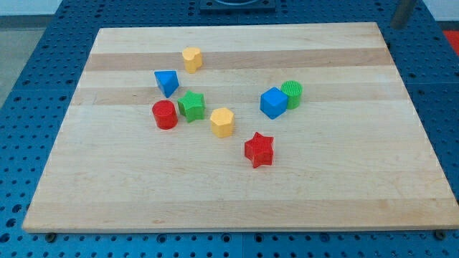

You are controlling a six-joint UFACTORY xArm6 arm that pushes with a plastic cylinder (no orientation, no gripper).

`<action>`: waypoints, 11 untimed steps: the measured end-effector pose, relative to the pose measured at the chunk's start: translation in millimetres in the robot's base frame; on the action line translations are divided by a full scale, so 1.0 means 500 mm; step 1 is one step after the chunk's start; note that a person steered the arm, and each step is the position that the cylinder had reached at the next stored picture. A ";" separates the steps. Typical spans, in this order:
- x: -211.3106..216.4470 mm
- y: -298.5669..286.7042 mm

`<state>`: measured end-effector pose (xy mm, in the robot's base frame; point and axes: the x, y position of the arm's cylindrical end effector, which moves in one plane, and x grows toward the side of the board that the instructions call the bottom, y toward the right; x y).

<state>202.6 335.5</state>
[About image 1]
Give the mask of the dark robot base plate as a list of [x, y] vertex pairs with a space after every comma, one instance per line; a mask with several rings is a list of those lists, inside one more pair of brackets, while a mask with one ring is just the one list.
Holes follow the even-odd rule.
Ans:
[[200, 12], [275, 11], [276, 0], [198, 0]]

